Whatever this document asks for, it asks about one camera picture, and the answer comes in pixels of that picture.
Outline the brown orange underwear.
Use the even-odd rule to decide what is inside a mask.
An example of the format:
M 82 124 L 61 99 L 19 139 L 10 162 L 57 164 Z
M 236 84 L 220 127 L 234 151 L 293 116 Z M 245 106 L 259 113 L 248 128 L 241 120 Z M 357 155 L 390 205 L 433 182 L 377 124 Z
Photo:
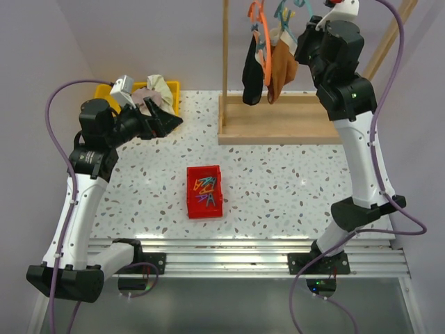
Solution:
M 295 60 L 297 43 L 291 34 L 283 30 L 275 39 L 272 52 L 272 69 L 268 85 L 268 103 L 278 100 L 283 87 L 295 79 L 298 62 Z

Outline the teal plastic hanger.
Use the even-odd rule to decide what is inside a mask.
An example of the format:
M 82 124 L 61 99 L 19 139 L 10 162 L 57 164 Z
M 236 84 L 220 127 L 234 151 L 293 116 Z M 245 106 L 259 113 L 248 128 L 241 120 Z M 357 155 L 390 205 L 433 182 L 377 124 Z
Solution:
M 280 21 L 280 30 L 285 31 L 293 44 L 295 46 L 298 45 L 298 39 L 294 36 L 291 29 L 289 28 L 289 21 L 291 19 L 291 16 L 293 12 L 285 7 L 286 0 L 281 0 L 275 10 L 274 18 L 278 19 Z M 295 0 L 293 1 L 293 4 L 299 8 L 306 7 L 307 12 L 309 15 L 309 18 L 313 15 L 312 5 L 310 4 L 310 1 L 306 0 Z

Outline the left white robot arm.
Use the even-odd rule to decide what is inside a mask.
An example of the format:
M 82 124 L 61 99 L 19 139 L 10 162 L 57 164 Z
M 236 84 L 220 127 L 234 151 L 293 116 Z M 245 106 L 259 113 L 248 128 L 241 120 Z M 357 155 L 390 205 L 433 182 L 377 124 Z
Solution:
M 126 105 L 119 113 L 104 99 L 81 105 L 80 132 L 69 156 L 67 191 L 54 239 L 41 264 L 31 265 L 26 279 L 45 296 L 86 303 L 95 302 L 104 282 L 125 269 L 137 273 L 145 261 L 136 239 L 118 238 L 100 254 L 88 256 L 97 208 L 118 162 L 117 148 L 134 138 L 164 138 L 183 122 L 144 100 L 149 114 Z

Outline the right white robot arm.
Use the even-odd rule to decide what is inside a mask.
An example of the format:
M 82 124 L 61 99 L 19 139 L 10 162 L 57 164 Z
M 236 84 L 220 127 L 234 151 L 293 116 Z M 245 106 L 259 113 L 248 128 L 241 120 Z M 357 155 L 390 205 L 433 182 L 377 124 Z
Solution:
M 395 212 L 378 190 L 372 165 L 370 127 L 377 108 L 371 82 L 357 72 L 364 39 L 359 27 L 334 20 L 318 28 L 321 17 L 312 16 L 298 37 L 295 59 L 309 67 L 316 96 L 339 133 L 345 151 L 353 192 L 331 206 L 332 221 L 308 253 L 290 253 L 292 274 L 349 274 L 340 241 L 360 228 Z

